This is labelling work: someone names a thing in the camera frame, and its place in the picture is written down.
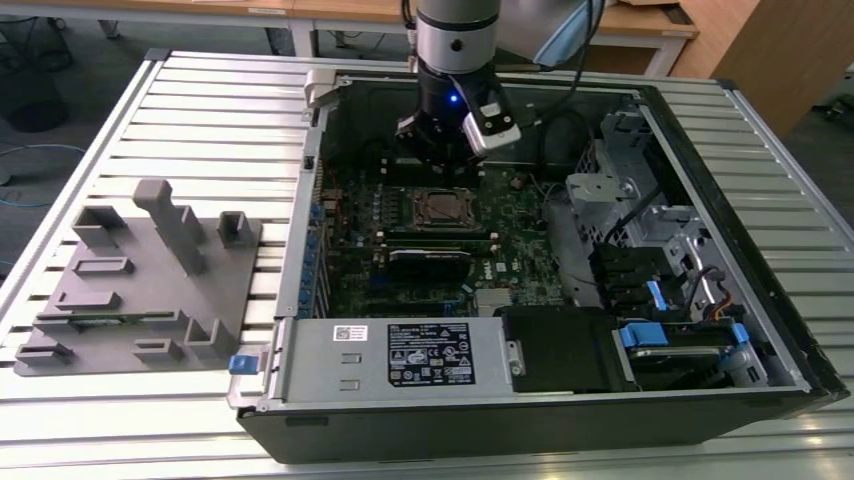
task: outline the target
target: metal extrusion rail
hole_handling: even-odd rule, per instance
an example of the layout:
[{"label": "metal extrusion rail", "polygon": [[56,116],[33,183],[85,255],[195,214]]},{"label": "metal extrusion rail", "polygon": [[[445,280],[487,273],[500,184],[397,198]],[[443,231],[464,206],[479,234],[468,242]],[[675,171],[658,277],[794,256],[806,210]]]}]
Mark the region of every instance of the metal extrusion rail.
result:
[{"label": "metal extrusion rail", "polygon": [[[0,290],[0,477],[846,478],[854,399],[750,425],[702,445],[417,463],[276,464],[225,402],[225,371],[20,378],[25,342],[74,248],[80,205],[133,214],[140,177],[168,178],[199,216],[243,210],[264,221],[241,334],[272,333],[301,144],[303,83],[315,66],[401,64],[172,52],[145,61]],[[742,222],[848,388],[854,389],[854,236],[738,91],[715,82],[595,75],[662,91]],[[260,391],[260,376],[241,382]]]}]

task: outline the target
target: circuit board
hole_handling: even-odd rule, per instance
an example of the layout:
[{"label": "circuit board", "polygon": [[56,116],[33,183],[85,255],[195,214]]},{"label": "circuit board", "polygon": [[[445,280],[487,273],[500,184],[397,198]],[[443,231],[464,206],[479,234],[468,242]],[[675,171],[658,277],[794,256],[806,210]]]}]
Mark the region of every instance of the circuit board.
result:
[{"label": "circuit board", "polygon": [[[495,291],[510,304],[564,304],[543,196],[526,180],[511,167],[485,167],[473,188],[389,186],[364,172],[345,171],[327,182],[329,316],[483,315],[477,292]],[[443,260],[464,261],[467,268],[437,264],[441,272],[433,272],[429,263],[417,264],[424,268],[411,281],[391,279],[381,272],[399,252],[444,253]]]}]

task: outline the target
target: warning label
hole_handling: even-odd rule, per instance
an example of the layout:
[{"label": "warning label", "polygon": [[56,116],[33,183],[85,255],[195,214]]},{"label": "warning label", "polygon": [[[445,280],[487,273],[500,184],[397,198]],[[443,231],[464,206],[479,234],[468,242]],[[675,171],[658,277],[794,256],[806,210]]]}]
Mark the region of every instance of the warning label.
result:
[{"label": "warning label", "polygon": [[468,324],[388,325],[388,383],[395,387],[473,384]]}]

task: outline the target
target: cable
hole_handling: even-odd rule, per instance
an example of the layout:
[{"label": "cable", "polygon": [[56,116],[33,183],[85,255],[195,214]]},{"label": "cable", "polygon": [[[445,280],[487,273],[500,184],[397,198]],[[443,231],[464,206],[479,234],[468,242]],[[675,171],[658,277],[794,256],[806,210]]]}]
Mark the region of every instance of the cable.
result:
[{"label": "cable", "polygon": [[566,272],[566,274],[578,282],[586,283],[587,285],[592,285],[594,287],[599,287],[599,284],[596,282],[591,282],[590,280],[584,280],[583,278],[572,275],[570,272]]},{"label": "cable", "polygon": [[662,193],[662,186],[656,185],[655,188],[650,191],[650,193],[647,193],[646,196],[640,199],[640,201],[635,204],[635,206],[628,211],[626,216],[620,218],[618,222],[614,224],[614,226],[611,227],[611,230],[608,230],[608,233],[604,235],[604,238],[602,239],[600,243],[608,243],[608,241],[611,240],[611,237],[616,234],[619,229],[623,228],[626,225],[628,225],[628,222],[631,222],[634,218],[638,216],[638,214],[643,211],[643,209],[650,206],[650,203],[652,203],[652,200],[655,200],[655,197],[658,197],[660,193]]},{"label": "cable", "polygon": [[688,286],[688,294],[684,296],[684,304],[682,305],[682,321],[687,321],[691,317],[691,302],[694,301],[694,295],[696,295],[696,289],[699,288],[699,283],[703,280],[703,277],[714,271],[720,271],[720,269],[708,265],[703,268],[698,273],[696,277],[691,279],[691,284]]},{"label": "cable", "polygon": [[[2,141],[2,143],[8,143],[9,145],[16,145],[14,143],[9,143],[6,141]],[[85,150],[80,147],[74,147],[73,145],[62,145],[62,144],[57,144],[57,143],[45,143],[45,144],[38,144],[38,145],[21,145],[18,147],[10,148],[9,150],[5,150],[2,152],[0,152],[0,157],[8,155],[9,153],[14,153],[14,152],[20,152],[21,150],[33,150],[33,149],[38,149],[38,148],[58,148],[58,149],[65,149],[65,150],[73,150],[77,153],[85,154]]]},{"label": "cable", "polygon": [[578,62],[575,66],[575,78],[572,79],[572,85],[570,86],[570,91],[563,95],[563,97],[548,107],[546,112],[543,113],[542,119],[547,119],[555,112],[560,111],[560,108],[564,103],[567,103],[572,96],[575,95],[575,91],[578,90],[578,84],[582,80],[582,74],[584,72],[584,64],[587,63],[587,51],[590,50],[590,41],[596,33],[599,28],[599,23],[602,22],[602,15],[604,14],[604,0],[602,0],[602,8],[599,8],[599,13],[596,14],[596,20],[594,22],[594,0],[587,0],[587,11],[590,12],[587,15],[587,37],[584,38],[584,43],[579,49]]},{"label": "cable", "polygon": [[388,35],[387,33],[383,33],[379,37],[379,40],[376,41],[376,45],[373,45],[373,48],[371,48],[371,50],[368,50],[365,53],[359,55],[359,58],[364,60],[365,55],[372,54],[376,49],[379,48],[379,45],[383,43],[383,40],[385,40],[385,35]]},{"label": "cable", "polygon": [[[328,34],[332,36],[332,38],[333,38],[335,40],[337,40],[337,36],[335,35],[335,33],[333,33],[333,32],[329,32],[329,31],[327,30],[327,32],[325,32],[325,33],[328,33]],[[344,37],[344,38],[349,38],[351,40],[352,40],[353,38],[359,38],[359,37],[361,36],[361,34],[363,34],[363,33],[364,33],[364,32],[359,32],[359,33],[356,33],[355,35],[347,35],[344,32],[340,32],[341,37]]]},{"label": "cable", "polygon": [[596,145],[596,133],[592,129],[592,125],[587,121],[587,117],[571,106],[567,106],[548,118],[543,118],[542,123],[539,125],[539,135],[536,138],[536,170],[543,171],[546,169],[546,164],[548,163],[546,160],[546,141],[548,139],[548,132],[551,131],[551,127],[554,125],[555,120],[559,118],[566,118],[570,123],[580,123],[580,126],[587,131],[587,137],[590,139],[590,143],[587,148],[584,149],[584,155],[590,154],[590,151],[595,149]]},{"label": "cable", "polygon": [[403,17],[403,26],[405,29],[415,30],[415,18],[412,17],[409,0],[400,0],[400,16]]},{"label": "cable", "polygon": [[720,315],[723,314],[723,309],[726,307],[728,307],[730,305],[732,305],[732,294],[726,289],[726,287],[723,286],[722,282],[716,282],[715,285],[718,286],[718,290],[720,290],[723,292],[723,299],[720,300],[720,302],[718,303],[718,306],[714,308],[714,310],[708,314],[708,318],[711,318],[714,320],[720,320]]},{"label": "cable", "polygon": [[36,207],[46,207],[50,203],[17,203],[8,202],[5,200],[0,200],[0,205],[5,205],[6,207],[22,207],[22,208],[36,208]]},{"label": "cable", "polygon": [[[0,143],[5,143],[8,145],[17,145],[16,143],[6,142],[5,140],[0,140]],[[10,153],[20,152],[21,150],[33,150],[38,148],[58,148],[65,150],[73,150],[77,153],[85,154],[85,150],[81,149],[80,147],[74,147],[73,145],[45,143],[45,144],[37,144],[37,145],[20,145],[14,148],[10,148],[9,150],[0,152],[0,157]],[[9,202],[6,200],[0,200],[0,205],[5,205],[6,207],[37,208],[37,207],[46,207],[48,205],[50,205],[50,203],[17,203],[17,202]]]}]

